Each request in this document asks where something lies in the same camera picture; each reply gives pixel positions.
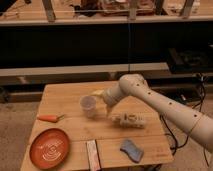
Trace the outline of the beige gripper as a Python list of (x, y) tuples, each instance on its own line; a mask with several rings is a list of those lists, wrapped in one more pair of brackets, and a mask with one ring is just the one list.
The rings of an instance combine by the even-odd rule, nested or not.
[(119, 90), (117, 87), (111, 87), (105, 90), (96, 90), (91, 93), (92, 96), (103, 97), (103, 101), (106, 104), (106, 116), (109, 117), (113, 111), (113, 106), (115, 106), (119, 100)]

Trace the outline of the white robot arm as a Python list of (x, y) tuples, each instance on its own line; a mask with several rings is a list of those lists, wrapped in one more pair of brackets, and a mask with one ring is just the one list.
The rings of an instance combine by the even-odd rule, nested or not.
[(133, 96), (149, 105), (213, 153), (213, 119), (152, 90), (140, 74), (123, 75), (114, 86), (96, 90), (93, 95), (102, 98), (109, 109), (122, 99)]

